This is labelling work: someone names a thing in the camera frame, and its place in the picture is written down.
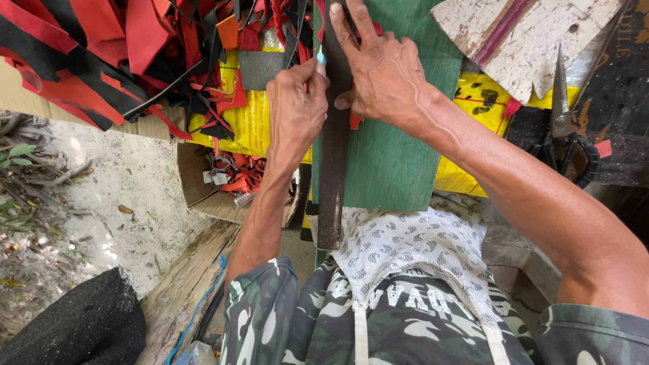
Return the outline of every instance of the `scissors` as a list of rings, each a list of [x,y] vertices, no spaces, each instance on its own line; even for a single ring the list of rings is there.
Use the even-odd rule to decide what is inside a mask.
[[[567,138],[568,145],[563,160],[556,160],[553,141]],[[568,166],[572,161],[577,145],[581,146],[586,159],[586,167],[582,174],[577,177],[574,184],[585,188],[597,175],[600,153],[597,148],[582,135],[578,134],[572,126],[572,111],[568,107],[568,88],[566,85],[566,69],[563,63],[563,52],[559,45],[557,55],[557,67],[554,73],[554,87],[552,92],[552,114],[550,117],[550,132],[545,136],[542,144],[532,147],[530,154],[537,157],[543,149],[548,166],[561,175],[566,174]]]

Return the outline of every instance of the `blue string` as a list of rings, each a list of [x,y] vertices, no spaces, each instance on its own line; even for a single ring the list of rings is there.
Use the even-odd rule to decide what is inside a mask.
[[[190,330],[190,327],[194,324],[194,317],[196,317],[196,312],[199,311],[199,307],[201,306],[201,303],[205,300],[207,295],[211,293],[212,290],[214,290],[214,287],[216,286],[216,284],[219,282],[221,278],[221,274],[223,274],[223,272],[225,271],[225,255],[221,253],[220,258],[221,258],[221,272],[216,277],[214,284],[212,284],[212,286],[207,290],[207,292],[203,294],[203,297],[201,298],[201,300],[199,300],[198,304],[196,304],[196,308],[194,309],[194,313],[191,315],[190,322],[187,323],[187,327],[185,327],[184,331],[182,332],[182,335],[180,335],[180,340],[178,340],[178,344],[176,345],[176,347],[174,347],[171,350],[171,353],[169,354],[169,357],[167,357],[167,361],[165,362],[165,365],[169,365],[171,363],[171,359],[173,358],[173,355],[176,355],[176,352],[178,352],[180,345],[182,345],[182,341],[185,339],[185,335]]]

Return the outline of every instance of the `green wooden board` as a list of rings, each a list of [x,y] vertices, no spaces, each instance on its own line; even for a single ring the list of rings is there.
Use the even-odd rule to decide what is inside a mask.
[[[447,97],[454,95],[462,53],[439,29],[430,9],[442,0],[364,0],[372,20],[397,39],[407,36],[419,48],[426,80]],[[314,7],[314,47],[322,17]],[[318,204],[320,139],[313,143],[313,202]],[[426,210],[439,153],[386,123],[365,120],[349,135],[345,207]]]

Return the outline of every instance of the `sandy ground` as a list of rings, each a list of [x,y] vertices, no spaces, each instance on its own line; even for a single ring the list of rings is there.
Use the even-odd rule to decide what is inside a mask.
[[[144,296],[214,220],[187,209],[176,144],[66,121],[50,121],[49,129],[54,138],[46,150],[59,152],[60,166],[94,158],[86,182],[57,186],[52,198],[61,195],[66,205],[92,214],[69,218],[58,226],[61,235],[38,237],[39,251],[14,237],[19,249],[0,258],[0,279],[22,286],[0,286],[0,342],[70,288],[115,266],[126,270],[138,297]],[[119,205],[133,213],[118,211]]]
[[[50,147],[63,151],[69,164],[94,158],[88,182],[54,190],[68,204],[92,212],[64,225],[68,238],[77,243],[77,257],[87,257],[95,273],[123,267],[143,296],[213,221],[186,208],[176,144],[66,121],[52,121],[51,129],[58,137]],[[120,205],[133,213],[120,212]],[[79,242],[84,237],[90,239]]]

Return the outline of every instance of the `white wooden board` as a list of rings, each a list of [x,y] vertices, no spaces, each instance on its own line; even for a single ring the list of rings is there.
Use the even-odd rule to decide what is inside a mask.
[[[527,0],[446,0],[430,13],[462,53],[475,61],[520,2]],[[541,99],[554,81],[559,44],[568,67],[613,18],[621,2],[530,0],[517,21],[505,27],[496,49],[477,63],[521,104],[527,104],[532,88]]]

